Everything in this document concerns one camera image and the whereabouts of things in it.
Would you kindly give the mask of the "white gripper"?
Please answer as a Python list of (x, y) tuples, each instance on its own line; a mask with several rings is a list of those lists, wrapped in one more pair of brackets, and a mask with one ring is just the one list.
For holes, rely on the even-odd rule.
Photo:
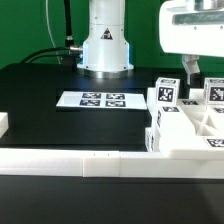
[(224, 57), (224, 0), (164, 2), (159, 11), (159, 40), (164, 52), (184, 54), (187, 83), (199, 85), (199, 56)]

